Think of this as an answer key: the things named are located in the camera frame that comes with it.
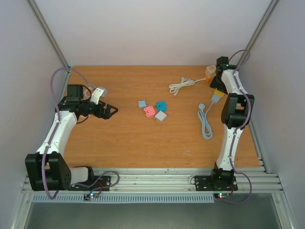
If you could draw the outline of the yellow cube socket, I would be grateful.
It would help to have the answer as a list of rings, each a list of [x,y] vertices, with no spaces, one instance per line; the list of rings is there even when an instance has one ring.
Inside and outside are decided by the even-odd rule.
[[[221,91],[218,91],[217,89],[214,90],[214,94],[219,96],[219,97],[223,97],[224,96],[224,93],[221,92]]]

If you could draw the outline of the light blue usb charger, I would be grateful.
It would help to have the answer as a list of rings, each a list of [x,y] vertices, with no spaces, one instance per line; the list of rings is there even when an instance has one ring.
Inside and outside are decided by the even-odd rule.
[[[145,107],[147,107],[149,104],[146,100],[139,100],[138,101],[138,107],[141,109],[144,109]]]

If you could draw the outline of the pink plug adapter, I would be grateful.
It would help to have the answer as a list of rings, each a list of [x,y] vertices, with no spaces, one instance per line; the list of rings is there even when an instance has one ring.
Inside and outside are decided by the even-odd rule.
[[[156,115],[155,108],[153,106],[147,106],[143,109],[144,114],[146,117],[154,117]]]

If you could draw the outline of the white 66W usb charger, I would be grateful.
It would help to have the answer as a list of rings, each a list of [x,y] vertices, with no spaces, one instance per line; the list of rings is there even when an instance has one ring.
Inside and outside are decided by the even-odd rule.
[[[154,116],[154,120],[155,121],[159,121],[160,123],[163,122],[165,120],[165,118],[167,117],[167,114],[163,111],[159,111],[155,116]]]

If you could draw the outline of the teal plug adapter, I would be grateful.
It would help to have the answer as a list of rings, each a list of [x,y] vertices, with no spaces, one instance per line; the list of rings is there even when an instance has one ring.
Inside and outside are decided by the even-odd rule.
[[[165,101],[157,101],[156,102],[157,111],[167,111],[167,104]]]

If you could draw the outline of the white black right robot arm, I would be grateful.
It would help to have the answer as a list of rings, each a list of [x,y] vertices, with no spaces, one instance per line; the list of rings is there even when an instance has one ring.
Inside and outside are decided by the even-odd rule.
[[[221,56],[216,60],[215,73],[210,87],[225,93],[227,99],[221,113],[224,139],[211,172],[210,186],[213,190],[224,190],[233,186],[237,146],[244,128],[249,124],[254,96],[244,89],[237,66],[230,64],[228,57]]]

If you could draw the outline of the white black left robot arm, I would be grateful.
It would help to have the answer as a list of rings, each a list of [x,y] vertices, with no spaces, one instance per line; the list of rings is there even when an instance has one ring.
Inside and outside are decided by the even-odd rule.
[[[79,118],[95,116],[107,120],[118,112],[118,108],[100,100],[107,93],[105,88],[87,88],[88,98],[84,97],[84,89],[86,86],[81,84],[68,85],[67,95],[57,104],[44,142],[36,153],[26,156],[25,166],[33,191],[68,190],[73,185],[90,190],[98,182],[92,167],[69,167],[63,158],[71,131],[80,124]]]

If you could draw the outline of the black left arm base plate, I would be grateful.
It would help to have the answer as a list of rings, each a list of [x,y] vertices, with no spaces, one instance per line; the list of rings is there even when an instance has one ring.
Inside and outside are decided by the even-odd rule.
[[[68,191],[90,191],[94,188],[97,188],[98,190],[101,189],[101,185],[104,187],[103,191],[109,191],[109,185],[111,185],[111,176],[102,176],[98,179],[98,181],[93,185],[92,185],[98,178],[99,176],[90,176],[90,178],[85,181],[85,182],[81,182],[81,184],[85,185],[85,186],[80,186],[80,185],[72,185],[68,188]]]

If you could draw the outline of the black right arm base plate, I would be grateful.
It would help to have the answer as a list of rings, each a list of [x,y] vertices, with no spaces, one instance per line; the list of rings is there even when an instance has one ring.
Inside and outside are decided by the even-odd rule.
[[[194,176],[190,179],[190,184],[195,186],[196,191],[237,191],[238,186],[236,179],[233,179],[233,183],[225,185],[223,187],[215,188],[212,186],[211,176]]]

